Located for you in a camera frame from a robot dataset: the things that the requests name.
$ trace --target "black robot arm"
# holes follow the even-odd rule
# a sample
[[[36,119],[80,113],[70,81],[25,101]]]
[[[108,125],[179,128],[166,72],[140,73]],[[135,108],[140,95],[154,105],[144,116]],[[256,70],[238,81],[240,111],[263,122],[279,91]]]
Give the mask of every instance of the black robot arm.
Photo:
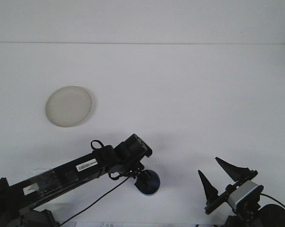
[[[256,170],[231,165],[218,157],[216,161],[235,183],[229,184],[225,192],[218,195],[218,190],[198,171],[207,199],[206,214],[226,202],[235,216],[229,216],[223,227],[285,227],[285,209],[275,204],[259,209],[264,187],[251,181],[258,174]]]
[[[100,143],[94,148],[93,142]],[[47,172],[9,186],[6,178],[0,179],[0,227],[57,227],[52,213],[34,208],[53,200],[104,174],[119,173],[137,177],[136,186],[146,194],[157,191],[159,178],[151,170],[144,170],[141,159],[150,157],[152,149],[136,134],[116,148],[104,146],[98,140],[91,142],[93,152],[65,163]]]

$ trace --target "cable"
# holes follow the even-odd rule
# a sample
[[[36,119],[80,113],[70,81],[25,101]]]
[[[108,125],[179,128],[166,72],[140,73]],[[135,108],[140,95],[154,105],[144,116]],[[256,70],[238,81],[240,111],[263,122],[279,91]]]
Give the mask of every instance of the cable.
[[[99,199],[97,199],[95,202],[93,202],[91,205],[89,205],[87,208],[83,209],[82,211],[78,212],[77,214],[73,215],[72,217],[70,217],[68,220],[62,222],[59,226],[62,226],[64,224],[66,224],[68,221],[70,221],[71,219],[73,219],[74,217],[76,217],[77,215],[85,212],[87,209],[91,208],[95,203],[97,203],[98,201],[100,201],[104,196],[106,196],[107,194],[109,194],[110,192],[114,191],[116,188],[118,188],[119,186],[121,186],[123,183],[125,183],[130,177],[127,177],[124,181],[122,181],[119,185],[115,186],[114,188],[112,188],[111,190],[109,190],[107,193],[105,193],[104,195],[102,195]]]
[[[266,197],[272,199],[273,201],[279,203],[282,207],[285,208],[285,205],[284,205],[283,203],[279,202],[278,200],[276,200],[275,198],[273,198],[273,197],[271,197],[271,196],[269,196],[269,195],[263,194],[263,193],[261,193],[260,195],[263,195],[263,196],[266,196]]]

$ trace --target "white wall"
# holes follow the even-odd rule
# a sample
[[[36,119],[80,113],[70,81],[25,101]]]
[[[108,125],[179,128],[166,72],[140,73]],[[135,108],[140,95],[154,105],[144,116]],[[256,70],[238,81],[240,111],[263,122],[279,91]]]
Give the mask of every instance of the white wall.
[[[0,42],[285,44],[285,0],[0,0]]]

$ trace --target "barcode label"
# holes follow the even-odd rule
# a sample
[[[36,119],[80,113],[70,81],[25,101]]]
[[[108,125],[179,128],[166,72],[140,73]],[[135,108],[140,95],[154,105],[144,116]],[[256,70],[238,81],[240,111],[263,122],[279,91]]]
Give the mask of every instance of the barcode label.
[[[85,169],[87,169],[87,168],[90,168],[90,167],[92,167],[92,166],[95,166],[95,165],[97,165],[97,164],[98,164],[98,163],[97,163],[96,159],[93,158],[93,159],[90,160],[90,161],[87,161],[87,162],[84,162],[84,163],[82,163],[82,164],[80,164],[80,165],[77,165],[77,166],[76,166],[76,169],[78,170],[78,172],[80,172],[80,171],[83,171],[83,170],[85,170]]]

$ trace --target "white label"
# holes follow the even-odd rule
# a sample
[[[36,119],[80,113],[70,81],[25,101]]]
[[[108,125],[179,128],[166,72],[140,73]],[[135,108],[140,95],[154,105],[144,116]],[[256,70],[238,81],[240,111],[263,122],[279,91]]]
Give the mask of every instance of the white label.
[[[80,172],[80,171],[83,171],[83,170],[85,170],[85,169],[87,169],[87,168],[90,168],[90,167],[92,167],[92,166],[95,166],[95,165],[97,165],[97,164],[98,164],[98,163],[97,163],[96,159],[93,158],[93,159],[90,160],[90,161],[87,161],[87,162],[84,162],[84,163],[82,163],[82,164],[80,164],[80,165],[77,165],[77,166],[76,166],[76,169],[78,170],[78,172]]]
[[[33,193],[33,192],[38,191],[38,190],[39,190],[38,184],[34,183],[34,184],[29,185],[26,188],[24,188],[24,194],[28,195],[28,194]]]

